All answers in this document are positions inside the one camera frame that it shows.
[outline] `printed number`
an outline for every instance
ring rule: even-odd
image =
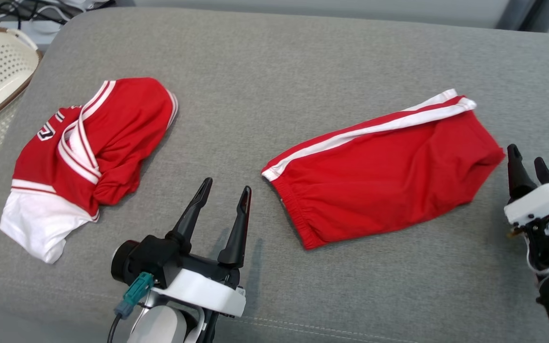
[[[54,137],[54,134],[56,131],[52,128],[50,123],[46,123],[40,130],[40,132],[37,133],[37,138],[40,139],[40,141],[47,141],[48,139]]]

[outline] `white stripe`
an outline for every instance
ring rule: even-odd
[[[403,111],[416,111],[418,109],[421,109],[425,106],[429,105],[435,105],[435,104],[442,104],[443,102],[447,102],[448,100],[454,98],[457,96],[457,91],[453,89],[449,89],[447,91],[443,91],[442,93],[434,96],[433,98],[429,98],[425,100],[424,102],[421,102],[420,104],[412,107],[408,107],[407,109]]]
[[[44,132],[44,134],[47,134],[47,133],[50,133],[50,132],[52,132],[52,134],[56,133],[56,132],[54,131],[54,128],[52,127],[52,125],[50,125],[50,122],[49,122],[49,121],[46,122],[45,126],[46,126],[46,128],[48,128],[48,130],[50,130],[50,131],[46,131],[46,132]]]
[[[105,90],[107,85],[109,85],[109,81],[103,81],[103,84],[101,85],[99,90],[94,94],[94,96],[90,100],[88,100],[88,102],[86,102],[86,104],[82,107],[82,110],[88,107],[93,102],[95,102],[98,99],[98,97],[101,95],[101,93]]]
[[[91,115],[94,114],[94,112],[96,110],[99,109],[99,107],[101,105],[103,105],[103,102],[105,102],[105,100],[107,99],[107,97],[111,94],[111,92],[113,91],[113,87],[116,85],[116,82],[115,81],[105,81],[105,84],[104,86],[107,84],[107,87],[104,89],[103,91],[103,87],[101,87],[101,89],[98,91],[98,93],[89,101],[87,102],[87,104],[85,104],[82,108],[82,117],[83,119],[86,119],[88,117],[90,117]],[[96,99],[99,99],[98,102],[96,102],[92,107],[90,107],[87,111],[84,111],[84,109],[86,109],[87,107],[90,106],[90,104],[92,104],[92,102],[94,102]]]
[[[65,149],[63,149],[63,146],[59,144],[59,154],[61,154],[61,157],[63,158],[63,161],[67,163],[67,165],[73,169],[74,172],[76,172],[79,176],[82,176],[89,182],[96,184],[99,180],[94,174],[89,173],[87,170],[82,168],[76,161],[74,161],[71,156],[67,153]]]
[[[94,174],[96,174],[96,176],[101,177],[101,173],[97,169],[94,169],[92,165],[90,165],[90,161],[87,156],[85,155],[79,156],[76,153],[76,150],[78,150],[79,153],[85,152],[85,150],[81,147],[82,143],[80,143],[79,141],[79,136],[77,132],[78,132],[78,121],[74,121],[73,123],[69,124],[69,126],[67,126],[67,128],[63,131],[63,137],[69,136],[69,143],[70,144],[73,143],[76,146],[75,147],[68,146],[67,143],[63,139],[61,139],[59,141],[59,147],[62,147],[67,153],[67,155],[71,156],[75,160],[74,162],[77,165],[80,165],[85,170],[90,170]]]
[[[105,87],[103,91],[103,87],[101,87],[100,91],[97,93],[95,97],[93,97],[87,104],[85,104],[82,107],[82,111],[80,112],[80,116],[78,118],[78,128],[79,128],[79,134],[80,138],[83,141],[82,148],[86,148],[86,150],[83,152],[88,158],[90,159],[91,164],[94,166],[95,169],[98,170],[99,164],[96,162],[96,158],[94,157],[94,152],[92,151],[92,147],[90,146],[90,143],[88,141],[88,137],[86,135],[86,130],[83,126],[83,120],[87,119],[91,115],[93,115],[96,110],[99,109],[101,105],[103,105],[103,102],[107,100],[107,97],[111,94],[113,91],[113,88],[116,85],[115,81],[105,81],[105,84],[107,84],[107,87]],[[94,102],[96,99],[98,100],[90,107],[87,111],[84,111],[86,108],[90,106],[92,102]]]
[[[68,137],[68,145],[63,143],[63,147],[67,147],[67,153],[74,156],[81,165],[85,165],[90,170],[93,169],[92,165],[90,164],[90,158],[88,157],[88,155],[86,154],[86,150],[82,146],[82,141],[80,139],[80,133],[77,124],[75,126],[75,129],[70,131],[70,135]]]
[[[171,117],[169,118],[168,124],[166,125],[166,129],[168,130],[170,125],[173,123],[175,115],[177,114],[177,97],[175,96],[175,94],[168,91],[168,89],[166,90],[166,93],[168,93],[168,96],[171,97],[171,101],[173,102],[173,111],[171,112]]]
[[[37,183],[37,182],[27,182],[25,180],[12,179],[11,180],[11,186],[12,187],[36,189],[38,191],[46,191],[46,192],[56,193],[56,191],[54,190],[54,187],[52,187],[51,185],[40,184],[40,183]]]
[[[262,176],[267,180],[272,182],[276,180],[281,174],[285,171],[287,165],[292,162],[294,159],[303,158],[311,154],[316,154],[317,152],[326,151],[329,149],[336,148],[345,143],[349,143],[353,139],[360,137],[366,134],[373,134],[376,132],[390,131],[390,130],[399,130],[403,128],[409,128],[410,126],[421,125],[429,123],[430,121],[441,120],[448,117],[453,117],[465,111],[472,110],[476,108],[476,103],[467,98],[461,98],[459,102],[455,105],[448,107],[442,107],[440,109],[433,109],[429,111],[420,111],[406,117],[402,117],[396,120],[392,120],[388,123],[370,126],[368,128],[363,128],[359,130],[345,132],[343,134],[335,135],[330,139],[325,141],[320,141],[319,143],[313,144],[306,148],[300,149],[293,154],[290,154],[286,158],[283,158],[279,163],[273,165],[268,170],[265,170],[262,173]]]

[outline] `gray sofa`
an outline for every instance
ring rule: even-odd
[[[202,180],[214,185],[193,252],[215,258],[242,187],[254,190],[243,317],[218,342],[549,342],[522,239],[508,239],[505,163],[475,200],[407,230],[305,251],[261,168],[317,135],[455,87],[501,146],[549,163],[549,35],[407,22],[113,9],[57,35],[0,153],[0,215],[15,159],[61,106],[103,80],[153,76],[180,111],[138,191],[102,208],[47,265],[0,232],[0,306],[43,322],[109,326],[127,239],[163,236]],[[116,337],[123,341],[122,333]]]

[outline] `seam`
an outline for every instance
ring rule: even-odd
[[[7,282],[10,282],[10,284],[8,286],[12,286],[12,287],[19,286],[19,284],[21,284],[21,285],[24,285],[24,286],[22,286],[22,288],[26,288],[26,289],[39,289],[40,291],[50,291],[50,292],[61,291],[61,292],[69,293],[69,294],[75,293],[75,296],[78,296],[78,297],[83,295],[83,296],[90,296],[90,297],[95,297],[95,298],[118,299],[118,297],[114,297],[114,296],[111,296],[111,295],[89,293],[89,292],[84,292],[84,291],[80,292],[80,291],[75,291],[73,289],[64,289],[64,288],[52,287],[52,286],[41,286],[39,284],[35,284],[35,283],[32,283],[32,282],[26,282],[24,280],[6,278],[5,276],[0,276],[0,280],[5,280]]]
[[[257,325],[257,326],[267,326],[269,328],[277,328],[282,330],[290,330],[294,332],[303,332],[303,333],[309,333],[309,334],[318,334],[320,336],[327,336],[327,337],[335,337],[335,338],[342,338],[342,339],[349,339],[351,341],[357,341],[357,342],[366,342],[366,343],[376,343],[375,341],[366,341],[365,339],[359,339],[359,338],[352,338],[352,337],[344,337],[344,336],[336,336],[334,334],[326,334],[321,332],[310,332],[305,330],[298,330],[298,329],[292,329],[292,328],[284,328],[282,326],[276,326],[276,325],[267,325],[267,324],[259,324],[259,323],[251,323],[251,322],[245,322],[245,321],[238,321],[238,320],[230,320],[231,322],[237,322],[237,323],[245,323],[245,324],[251,324],[251,325]]]
[[[242,317],[242,318],[254,319],[254,320],[256,320],[256,321],[265,321],[265,322],[281,323],[281,324],[287,324],[287,325],[302,326],[302,327],[304,327],[304,328],[325,330],[325,331],[330,331],[330,332],[338,332],[338,333],[346,333],[346,334],[357,334],[357,335],[359,335],[359,336],[366,336],[366,337],[372,337],[372,338],[386,339],[386,340],[388,340],[388,341],[394,341],[394,342],[418,343],[418,342],[416,342],[416,341],[406,341],[405,339],[389,338],[389,337],[377,336],[377,335],[373,335],[373,334],[366,334],[366,333],[359,333],[359,332],[348,332],[348,331],[344,331],[344,330],[336,330],[336,329],[330,329],[330,328],[321,328],[321,327],[319,327],[319,326],[311,326],[311,325],[296,324],[296,323],[283,322],[283,321],[275,321],[274,319],[256,318],[256,317]]]
[[[114,297],[114,296],[111,296],[111,295],[88,293],[88,292],[83,292],[83,291],[80,292],[80,291],[75,291],[75,290],[72,290],[72,289],[63,289],[63,288],[52,287],[52,286],[40,286],[38,284],[25,282],[24,280],[11,279],[11,278],[6,278],[4,276],[0,276],[0,280],[9,281],[10,283],[9,283],[8,286],[11,286],[11,287],[16,287],[16,288],[20,288],[20,289],[27,289],[27,290],[39,289],[40,291],[43,291],[43,292],[46,292],[46,293],[52,293],[52,294],[54,294],[54,293],[55,294],[60,294],[59,291],[63,291],[65,293],[67,293],[68,295],[72,296],[72,297],[81,298],[81,299],[86,299],[86,298],[102,298],[102,299],[111,299],[111,300],[118,299],[117,297]],[[344,330],[336,330],[336,329],[331,329],[331,328],[322,328],[320,326],[311,326],[311,325],[305,325],[305,324],[298,324],[298,323],[291,323],[291,322],[284,322],[284,321],[276,321],[275,319],[266,319],[266,318],[259,318],[259,317],[242,317],[242,318],[253,319],[255,321],[265,321],[265,322],[279,323],[279,324],[284,324],[284,325],[294,325],[294,326],[300,326],[300,327],[303,327],[303,328],[311,328],[311,329],[316,329],[316,330],[324,330],[324,331],[337,332],[337,333],[342,333],[342,334],[355,334],[355,335],[358,335],[358,336],[372,337],[373,339],[384,339],[386,341],[393,341],[393,342],[418,343],[417,341],[408,341],[408,340],[405,340],[405,339],[389,338],[389,337],[384,337],[384,336],[377,336],[377,335],[358,333],[358,332],[347,332],[347,331],[344,331]],[[276,326],[276,325],[251,323],[251,322],[240,321],[238,319],[234,319],[234,320],[230,319],[230,321],[246,323],[246,324],[252,324],[252,325],[259,325],[259,326],[269,326],[269,327],[273,327],[273,328],[280,328],[280,329],[283,329],[283,330],[290,330],[290,331],[295,331],[295,332],[304,332],[304,333],[310,333],[310,334],[318,334],[318,335],[322,335],[322,336],[344,338],[344,339],[350,339],[350,340],[359,341],[359,342],[374,343],[374,341],[366,341],[364,339],[359,339],[359,338],[336,336],[336,335],[333,335],[333,334],[325,334],[325,333],[318,333],[318,332],[309,332],[309,331],[306,331],[306,330],[284,328],[284,327]]]

